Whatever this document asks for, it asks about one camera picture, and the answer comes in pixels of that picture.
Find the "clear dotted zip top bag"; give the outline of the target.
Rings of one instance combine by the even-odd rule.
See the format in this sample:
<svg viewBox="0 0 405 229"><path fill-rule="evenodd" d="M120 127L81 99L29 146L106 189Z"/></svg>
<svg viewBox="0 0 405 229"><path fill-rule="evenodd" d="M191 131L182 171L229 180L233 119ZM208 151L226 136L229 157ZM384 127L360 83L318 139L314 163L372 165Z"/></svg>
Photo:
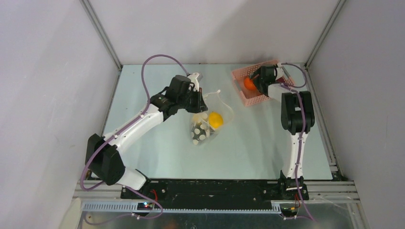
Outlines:
<svg viewBox="0 0 405 229"><path fill-rule="evenodd" d="M221 90L203 95L208 110L192 114L190 133L193 145L198 146L214 139L234 118L233 109L221 98Z"/></svg>

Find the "orange fruit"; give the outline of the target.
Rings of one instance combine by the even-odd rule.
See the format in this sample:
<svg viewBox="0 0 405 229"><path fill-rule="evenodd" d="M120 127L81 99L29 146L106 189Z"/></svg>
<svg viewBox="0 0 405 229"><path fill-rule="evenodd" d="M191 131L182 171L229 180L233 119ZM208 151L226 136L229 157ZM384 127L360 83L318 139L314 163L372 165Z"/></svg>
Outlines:
<svg viewBox="0 0 405 229"><path fill-rule="evenodd" d="M256 86L253 83L253 80L250 79L249 77L246 77L244 79L244 87L249 90L249 91L255 91L257 90Z"/></svg>

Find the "yellow lemon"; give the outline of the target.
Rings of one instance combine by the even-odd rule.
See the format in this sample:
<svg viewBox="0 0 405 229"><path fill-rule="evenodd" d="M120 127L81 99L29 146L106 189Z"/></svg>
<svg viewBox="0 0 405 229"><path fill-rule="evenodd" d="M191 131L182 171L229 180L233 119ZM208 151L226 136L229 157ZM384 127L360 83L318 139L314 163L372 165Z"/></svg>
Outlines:
<svg viewBox="0 0 405 229"><path fill-rule="evenodd" d="M213 129L218 129L224 124L222 116L217 112L211 112L208 116L209 125Z"/></svg>

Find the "dark green avocado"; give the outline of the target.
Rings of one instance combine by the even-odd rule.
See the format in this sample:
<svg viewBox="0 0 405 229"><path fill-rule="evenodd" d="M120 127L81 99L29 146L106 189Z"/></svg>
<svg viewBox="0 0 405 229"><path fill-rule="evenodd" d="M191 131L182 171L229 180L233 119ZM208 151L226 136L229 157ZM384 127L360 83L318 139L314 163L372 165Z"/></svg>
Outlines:
<svg viewBox="0 0 405 229"><path fill-rule="evenodd" d="M192 141L195 145L207 140L210 134L209 126L205 124L197 124L191 130Z"/></svg>

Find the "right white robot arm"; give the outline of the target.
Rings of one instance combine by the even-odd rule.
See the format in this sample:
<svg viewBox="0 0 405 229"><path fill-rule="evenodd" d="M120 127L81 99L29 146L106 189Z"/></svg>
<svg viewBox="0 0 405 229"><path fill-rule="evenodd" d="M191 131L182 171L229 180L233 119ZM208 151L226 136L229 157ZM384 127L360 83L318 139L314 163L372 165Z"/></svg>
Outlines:
<svg viewBox="0 0 405 229"><path fill-rule="evenodd" d="M284 130L289 132L289 155L280 171L278 194L283 199L291 199L304 188L303 153L305 142L315 124L311 92L304 91L308 79L301 69L304 83L294 85L279 82L284 75L284 66L288 63L260 66L249 75L256 89L266 97L278 101L281 105L280 121Z"/></svg>

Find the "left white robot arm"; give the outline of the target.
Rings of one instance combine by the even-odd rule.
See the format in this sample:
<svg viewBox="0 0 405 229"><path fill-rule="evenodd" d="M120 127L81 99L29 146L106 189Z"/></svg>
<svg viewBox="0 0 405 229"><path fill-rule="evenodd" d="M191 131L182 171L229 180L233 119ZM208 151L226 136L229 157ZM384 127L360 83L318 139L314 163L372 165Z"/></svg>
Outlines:
<svg viewBox="0 0 405 229"><path fill-rule="evenodd" d="M176 75L168 87L150 98L150 102L133 120L106 136L91 135L87 141L86 170L108 186L121 184L131 187L138 198L147 198L151 192L148 178L136 169L127 168L123 155L135 141L179 110L193 114L207 111L199 86L202 77L200 73Z"/></svg>

